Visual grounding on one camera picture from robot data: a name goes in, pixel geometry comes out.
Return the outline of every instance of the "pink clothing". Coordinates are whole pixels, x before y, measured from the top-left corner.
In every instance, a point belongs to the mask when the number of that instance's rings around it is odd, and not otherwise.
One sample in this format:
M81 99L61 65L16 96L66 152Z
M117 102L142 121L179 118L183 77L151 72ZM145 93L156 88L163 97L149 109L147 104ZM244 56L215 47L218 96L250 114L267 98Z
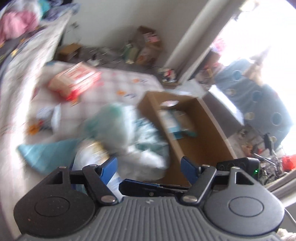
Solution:
M38 20L33 12L7 12L0 20L0 44L25 32L32 32L37 26Z

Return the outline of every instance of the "white wall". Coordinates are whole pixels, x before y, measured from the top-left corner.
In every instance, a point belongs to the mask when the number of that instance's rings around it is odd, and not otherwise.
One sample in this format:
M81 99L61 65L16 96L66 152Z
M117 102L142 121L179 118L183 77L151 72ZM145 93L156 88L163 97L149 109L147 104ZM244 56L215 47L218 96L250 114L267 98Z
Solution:
M75 0L80 11L70 24L77 21L83 45L123 47L140 25L160 30L171 10L181 0ZM68 27L64 44L75 42L72 28Z
M158 33L164 42L164 52L157 60L157 65L164 65L208 1L183 0L174 6L173 10L168 14L158 29Z

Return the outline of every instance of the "metal screw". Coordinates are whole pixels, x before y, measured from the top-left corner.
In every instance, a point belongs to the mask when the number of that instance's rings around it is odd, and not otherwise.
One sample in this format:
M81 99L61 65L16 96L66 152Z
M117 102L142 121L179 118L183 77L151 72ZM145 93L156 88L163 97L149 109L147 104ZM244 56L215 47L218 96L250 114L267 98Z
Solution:
M116 201L116 197L113 197L111 195L106 195L101 198L101 201L104 203L113 203Z
M197 202L197 198L195 196L189 196L189 195L182 197L182 200L188 203Z

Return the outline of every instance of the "bed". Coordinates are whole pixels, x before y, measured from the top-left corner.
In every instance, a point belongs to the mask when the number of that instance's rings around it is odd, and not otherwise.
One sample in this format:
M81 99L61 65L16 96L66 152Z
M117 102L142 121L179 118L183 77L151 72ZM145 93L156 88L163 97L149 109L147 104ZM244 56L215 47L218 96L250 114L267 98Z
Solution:
M71 67L73 64L35 59L25 56L17 57L11 62L4 78L1 90L1 147L0 147L0 192L2 211L10 227L13 237L20 232L13 218L16 202L44 176L29 167L16 151L20 144L50 143L79 136L79 127L88 117L94 115L101 106L110 102L124 102L136 105L146 91L163 91L163 87L153 75L128 72L117 69L100 68L103 86L94 85L85 91L79 103L73 105L63 100L57 93L47 88L47 83L56 74ZM23 61L22 71L15 61ZM43 107L61 104L61 121L58 131L40 131L36 135L27 135L27 128L32 118Z

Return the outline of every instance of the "gray ribbed surface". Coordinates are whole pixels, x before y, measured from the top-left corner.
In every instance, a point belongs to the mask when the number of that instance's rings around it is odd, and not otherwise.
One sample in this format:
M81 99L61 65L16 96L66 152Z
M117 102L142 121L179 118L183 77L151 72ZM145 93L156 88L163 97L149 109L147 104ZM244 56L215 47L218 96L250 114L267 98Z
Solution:
M125 197L114 207L104 207L87 227L68 237L43 239L24 235L18 241L235 241L237 238L213 228L194 207L175 198ZM254 238L280 241L273 234Z

